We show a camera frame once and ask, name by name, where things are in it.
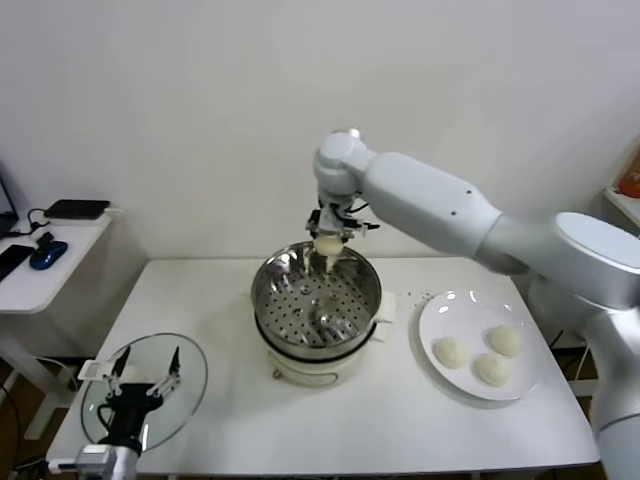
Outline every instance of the orange object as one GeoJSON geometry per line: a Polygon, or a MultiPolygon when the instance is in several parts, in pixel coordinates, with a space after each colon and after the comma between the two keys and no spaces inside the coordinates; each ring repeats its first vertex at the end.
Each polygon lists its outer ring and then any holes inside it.
{"type": "Polygon", "coordinates": [[[620,193],[627,197],[640,198],[640,149],[629,168],[620,179],[620,193]]]}

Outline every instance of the glass lid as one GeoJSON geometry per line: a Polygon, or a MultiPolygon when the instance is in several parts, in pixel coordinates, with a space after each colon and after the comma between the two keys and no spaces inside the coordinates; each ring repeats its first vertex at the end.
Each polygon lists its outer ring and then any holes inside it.
{"type": "MultiPolygon", "coordinates": [[[[159,409],[146,416],[139,439],[143,451],[151,450],[178,433],[200,406],[207,389],[207,360],[202,349],[189,337],[178,333],[157,333],[124,345],[108,361],[117,360],[127,347],[131,347],[131,352],[120,383],[152,384],[168,374],[173,354],[179,347],[180,386],[159,409]]],[[[106,382],[91,382],[82,399],[82,429],[93,443],[107,435],[98,418],[98,409],[106,403],[107,393],[106,382]]],[[[104,420],[109,422],[109,410],[102,411],[104,420]]]]}

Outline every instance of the white shelf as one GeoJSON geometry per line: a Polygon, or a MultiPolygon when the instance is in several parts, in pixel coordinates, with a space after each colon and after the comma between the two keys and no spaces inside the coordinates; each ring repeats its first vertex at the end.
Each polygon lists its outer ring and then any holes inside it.
{"type": "MultiPolygon", "coordinates": [[[[0,314],[33,314],[49,306],[110,222],[111,218],[105,214],[85,224],[47,227],[56,240],[67,242],[69,249],[47,270],[34,270],[25,260],[0,281],[0,314]]],[[[16,229],[26,231],[28,227],[28,223],[22,221],[16,229]]],[[[5,238],[0,240],[0,253],[14,244],[37,248],[30,237],[5,238]]]]}
{"type": "Polygon", "coordinates": [[[618,192],[615,187],[607,187],[604,196],[640,228],[640,198],[630,198],[618,192]]]}

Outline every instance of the white robotic arm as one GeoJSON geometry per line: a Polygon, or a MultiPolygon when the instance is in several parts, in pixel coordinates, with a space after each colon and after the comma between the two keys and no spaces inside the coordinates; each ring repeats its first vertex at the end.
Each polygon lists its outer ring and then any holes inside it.
{"type": "Polygon", "coordinates": [[[537,273],[530,308],[562,317],[561,326],[584,336],[594,353],[601,387],[592,421],[607,471],[615,480],[636,478],[640,460],[628,435],[631,429],[640,438],[639,240],[578,213],[509,218],[459,178],[399,153],[369,150],[354,129],[324,140],[314,173],[321,205],[307,225],[314,237],[346,241],[367,229],[350,213],[360,197],[378,218],[436,250],[498,273],[537,273]]]}

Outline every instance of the blue mouse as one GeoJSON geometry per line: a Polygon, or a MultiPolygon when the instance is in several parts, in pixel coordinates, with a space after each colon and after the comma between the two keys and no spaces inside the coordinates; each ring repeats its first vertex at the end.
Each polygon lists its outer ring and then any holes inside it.
{"type": "Polygon", "coordinates": [[[54,240],[39,247],[31,254],[29,265],[34,270],[46,270],[62,256],[69,248],[67,242],[54,240]]]}

